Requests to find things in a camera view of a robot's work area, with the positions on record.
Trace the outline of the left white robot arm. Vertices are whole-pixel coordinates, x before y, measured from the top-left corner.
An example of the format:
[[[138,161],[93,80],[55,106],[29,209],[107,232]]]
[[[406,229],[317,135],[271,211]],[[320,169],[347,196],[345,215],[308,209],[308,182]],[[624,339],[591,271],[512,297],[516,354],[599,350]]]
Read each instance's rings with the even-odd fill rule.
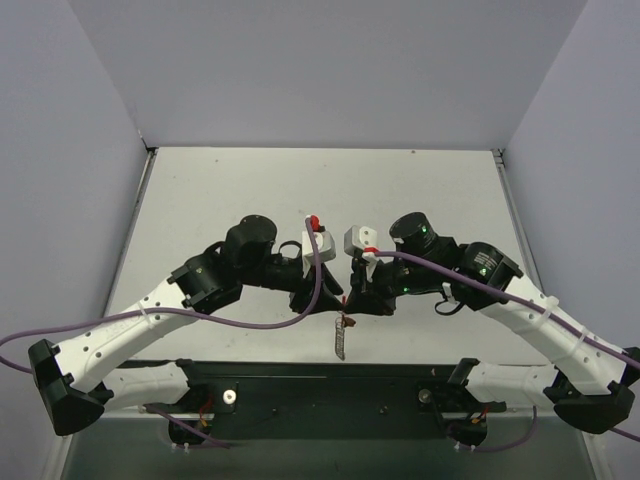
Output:
[[[216,242],[185,261],[154,290],[127,310],[85,333],[58,343],[42,339],[28,349],[36,388],[56,435],[77,433],[105,412],[143,404],[177,405],[193,411],[205,387],[185,361],[124,368],[124,363],[173,331],[237,302],[244,286],[286,292],[295,317],[337,311],[342,293],[325,264],[336,256],[330,232],[311,215],[305,220],[299,252],[289,258],[274,251],[276,225],[249,215]]]

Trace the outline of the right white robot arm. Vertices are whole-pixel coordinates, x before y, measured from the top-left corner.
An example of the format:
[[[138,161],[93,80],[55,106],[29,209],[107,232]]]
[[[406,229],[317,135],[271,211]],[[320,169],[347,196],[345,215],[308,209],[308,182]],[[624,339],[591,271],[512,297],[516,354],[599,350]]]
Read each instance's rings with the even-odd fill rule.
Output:
[[[480,404],[552,410],[570,426],[591,434],[617,427],[631,413],[639,379],[638,348],[600,339],[543,293],[519,265],[485,242],[459,244],[436,233],[422,212],[396,220],[394,251],[378,247],[370,227],[344,235],[351,257],[349,314],[391,316],[398,298],[438,293],[451,313],[477,312],[523,339],[547,360],[538,366],[461,360],[449,378]]]

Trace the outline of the red handled metal keyring holder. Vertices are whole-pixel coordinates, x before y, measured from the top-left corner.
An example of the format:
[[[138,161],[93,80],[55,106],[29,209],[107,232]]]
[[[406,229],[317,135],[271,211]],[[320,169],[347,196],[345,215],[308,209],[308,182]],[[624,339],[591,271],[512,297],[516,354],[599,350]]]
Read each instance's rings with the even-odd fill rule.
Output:
[[[356,321],[342,312],[334,322],[334,353],[341,360],[346,360],[346,331],[356,326]]]

